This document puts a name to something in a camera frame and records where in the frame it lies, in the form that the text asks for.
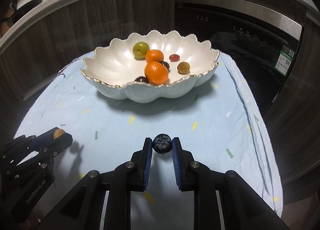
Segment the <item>floor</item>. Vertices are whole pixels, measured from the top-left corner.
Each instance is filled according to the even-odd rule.
[[[281,219],[290,230],[302,230],[319,205],[316,195],[285,205]]]

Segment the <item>tangerine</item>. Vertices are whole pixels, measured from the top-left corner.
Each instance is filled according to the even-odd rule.
[[[165,83],[169,77],[167,68],[157,61],[149,62],[146,65],[144,75],[148,80],[157,85]]]
[[[163,61],[164,55],[162,51],[159,50],[150,50],[146,54],[146,62],[152,62],[152,61]]]

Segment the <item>light blue tablecloth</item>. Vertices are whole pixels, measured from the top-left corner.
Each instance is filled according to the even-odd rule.
[[[148,104],[100,94],[79,71],[83,57],[93,52],[61,71],[16,133],[39,135],[57,126],[73,136],[72,146],[55,159],[55,183],[39,202],[44,214],[88,171],[114,170],[141,150],[145,137],[166,133],[179,137],[183,149],[212,170],[237,171],[281,216],[282,187],[270,139],[230,56],[222,53],[213,77],[185,96]],[[146,193],[132,193],[132,229],[164,227],[193,229],[193,193],[179,192],[171,152],[153,152]]]

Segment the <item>qr code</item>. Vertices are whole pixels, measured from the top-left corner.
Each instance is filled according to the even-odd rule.
[[[289,55],[290,55],[291,57],[293,57],[293,56],[294,56],[294,51],[293,51],[293,50],[290,50],[290,51],[289,51]]]

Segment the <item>green and white sticker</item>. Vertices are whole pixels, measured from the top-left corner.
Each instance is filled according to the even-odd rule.
[[[284,50],[288,51],[289,53],[290,53],[290,51],[292,51],[287,47]],[[287,74],[288,69],[290,67],[290,64],[291,64],[291,62],[293,60],[292,56],[290,56],[288,53],[286,53],[284,51],[280,51],[280,55],[279,55],[277,64],[275,66],[275,69],[277,71],[279,71],[284,76]]]

